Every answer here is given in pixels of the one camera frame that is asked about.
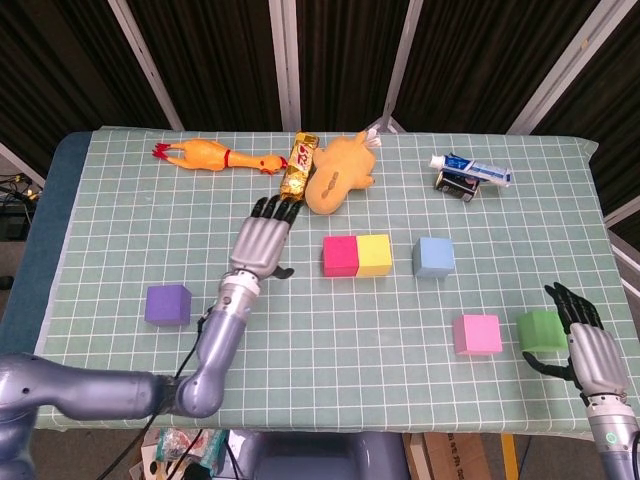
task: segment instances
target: purple cube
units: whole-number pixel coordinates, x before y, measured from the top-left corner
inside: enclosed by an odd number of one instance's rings
[[[184,285],[149,287],[144,319],[157,326],[188,325],[191,319],[191,292]]]

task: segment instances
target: robotic hand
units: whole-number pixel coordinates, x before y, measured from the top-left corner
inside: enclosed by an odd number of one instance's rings
[[[149,372],[72,368],[28,354],[0,355],[0,480],[33,480],[28,442],[38,408],[76,420],[139,419],[160,413],[203,418],[222,404],[224,377],[244,332],[260,281],[288,278],[278,266],[301,203],[261,198],[238,234],[231,270],[197,340],[199,366],[180,378]]]
[[[567,366],[548,365],[529,352],[524,359],[536,371],[574,383],[587,407],[587,418],[605,472],[611,480],[633,480],[635,456],[632,451],[638,422],[626,403],[629,378],[620,349],[613,336],[602,327],[598,311],[588,300],[565,286],[545,286],[558,307],[567,334]]]

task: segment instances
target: yellow cube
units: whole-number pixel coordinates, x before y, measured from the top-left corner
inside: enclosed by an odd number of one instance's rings
[[[391,271],[389,235],[358,235],[357,277],[387,275]]]

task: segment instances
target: yellow rubber chicken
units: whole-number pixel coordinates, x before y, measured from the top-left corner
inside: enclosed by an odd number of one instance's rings
[[[169,157],[167,150],[176,149],[184,152],[184,158]],[[167,160],[179,167],[220,171],[227,167],[256,168],[262,173],[274,174],[281,168],[287,167],[287,161],[278,155],[264,155],[254,157],[230,148],[213,140],[195,138],[183,143],[156,143],[152,155]]]

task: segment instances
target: toy block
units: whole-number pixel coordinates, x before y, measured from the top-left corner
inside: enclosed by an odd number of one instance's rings
[[[355,236],[324,237],[322,259],[325,277],[355,277],[358,242]]]
[[[500,353],[500,321],[496,315],[462,315],[453,322],[453,341],[458,355]]]
[[[389,235],[358,235],[358,277],[386,275],[391,271]]]
[[[191,292],[183,285],[156,285],[147,289],[145,321],[157,325],[187,325],[191,318]]]
[[[523,352],[566,350],[567,334],[556,312],[534,310],[516,319],[518,340]]]
[[[446,277],[455,270],[450,238],[420,237],[413,247],[413,274],[416,277]]]

